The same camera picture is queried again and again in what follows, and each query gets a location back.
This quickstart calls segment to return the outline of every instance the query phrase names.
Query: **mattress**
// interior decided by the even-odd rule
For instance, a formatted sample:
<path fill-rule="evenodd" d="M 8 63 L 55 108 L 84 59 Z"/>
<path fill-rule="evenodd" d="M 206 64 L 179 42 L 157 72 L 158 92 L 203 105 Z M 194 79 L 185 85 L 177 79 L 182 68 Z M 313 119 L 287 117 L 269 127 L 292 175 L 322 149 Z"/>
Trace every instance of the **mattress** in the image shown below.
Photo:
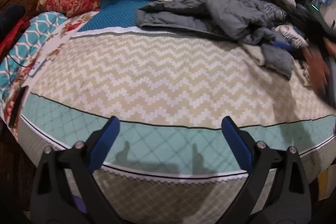
<path fill-rule="evenodd" d="M 258 67 L 237 44 L 169 33 L 57 36 L 57 54 L 30 79 L 19 144 L 37 165 L 46 145 L 69 148 L 117 116 L 120 133 L 94 177 L 128 221 L 218 220 L 247 177 L 221 133 L 224 116 L 271 148 L 296 146 L 309 182 L 336 157 L 335 111 L 297 75 Z"/>

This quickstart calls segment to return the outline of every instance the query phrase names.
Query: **teal lattice pattern fabric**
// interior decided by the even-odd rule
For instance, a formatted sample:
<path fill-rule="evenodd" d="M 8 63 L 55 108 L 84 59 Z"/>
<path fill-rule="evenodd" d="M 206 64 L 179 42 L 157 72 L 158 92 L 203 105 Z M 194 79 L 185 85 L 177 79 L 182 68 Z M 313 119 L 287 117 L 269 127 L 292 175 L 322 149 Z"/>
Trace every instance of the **teal lattice pattern fabric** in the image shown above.
<path fill-rule="evenodd" d="M 72 146 L 101 129 L 107 119 L 81 112 L 35 94 L 30 94 L 23 115 L 55 140 Z M 295 145 L 300 152 L 330 138 L 335 117 L 314 121 L 251 126 L 255 140 L 286 150 Z M 106 161 L 147 172 L 208 175 L 240 170 L 221 130 L 151 126 L 121 122 L 120 133 Z"/>
<path fill-rule="evenodd" d="M 9 51 L 10 56 L 20 65 L 27 66 L 30 58 L 44 45 L 45 41 L 68 18 L 61 13 L 46 12 L 32 18 L 30 27 Z M 8 88 L 16 78 L 19 65 L 11 58 L 5 58 L 0 64 L 1 99 L 7 95 Z"/>

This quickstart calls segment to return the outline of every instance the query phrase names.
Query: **black clamp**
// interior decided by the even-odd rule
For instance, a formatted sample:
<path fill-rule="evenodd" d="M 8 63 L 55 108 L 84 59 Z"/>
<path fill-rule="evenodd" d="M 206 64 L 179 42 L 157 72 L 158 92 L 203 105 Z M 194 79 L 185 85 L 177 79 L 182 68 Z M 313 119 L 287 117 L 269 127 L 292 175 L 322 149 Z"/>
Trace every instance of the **black clamp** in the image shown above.
<path fill-rule="evenodd" d="M 92 176 L 100 169 L 120 130 L 120 121 L 111 117 L 102 130 L 71 149 L 54 151 L 46 147 L 36 171 L 31 195 L 34 224 L 122 224 Z M 78 210 L 64 169 L 71 169 L 87 213 Z"/>
<path fill-rule="evenodd" d="M 297 149 L 274 150 L 263 141 L 255 142 L 230 117 L 223 119 L 222 132 L 238 164 L 249 175 L 216 224 L 307 224 L 311 219 L 310 190 Z M 251 215 L 268 172 L 274 168 L 277 171 L 264 208 Z"/>
<path fill-rule="evenodd" d="M 71 149 L 44 150 L 31 196 L 34 224 L 123 224 L 125 223 L 101 192 L 92 176 L 103 164 L 120 130 L 120 121 L 111 117 L 102 130 Z M 310 191 L 302 162 L 295 147 L 287 151 L 270 149 L 239 130 L 230 117 L 222 121 L 222 132 L 241 169 L 248 172 L 235 200 L 216 224 L 307 224 L 311 219 Z M 251 215 L 270 169 L 276 175 L 266 204 Z M 64 169 L 71 169 L 82 195 L 80 211 L 69 188 Z"/>

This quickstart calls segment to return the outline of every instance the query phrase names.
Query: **blue foam pad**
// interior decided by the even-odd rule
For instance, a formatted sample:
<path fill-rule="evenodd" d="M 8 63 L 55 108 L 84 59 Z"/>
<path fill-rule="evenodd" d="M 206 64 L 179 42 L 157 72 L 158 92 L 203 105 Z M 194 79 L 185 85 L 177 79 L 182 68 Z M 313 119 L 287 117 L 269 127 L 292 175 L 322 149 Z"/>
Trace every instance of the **blue foam pad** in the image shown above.
<path fill-rule="evenodd" d="M 78 32 L 109 27 L 134 27 L 135 12 L 152 0 L 102 0 L 100 12 L 93 16 Z"/>

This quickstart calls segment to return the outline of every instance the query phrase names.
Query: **gray jacket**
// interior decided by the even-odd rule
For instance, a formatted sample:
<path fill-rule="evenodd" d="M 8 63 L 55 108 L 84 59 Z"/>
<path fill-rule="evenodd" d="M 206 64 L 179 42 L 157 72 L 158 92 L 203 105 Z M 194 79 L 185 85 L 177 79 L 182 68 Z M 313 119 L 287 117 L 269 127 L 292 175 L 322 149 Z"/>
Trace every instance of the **gray jacket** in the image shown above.
<path fill-rule="evenodd" d="M 138 27 L 169 27 L 210 35 L 214 39 L 234 40 L 250 45 L 273 40 L 285 41 L 271 30 L 273 22 L 261 0 L 173 0 L 154 1 L 136 11 Z M 272 68 L 291 77 L 291 55 L 281 52 L 286 60 Z"/>

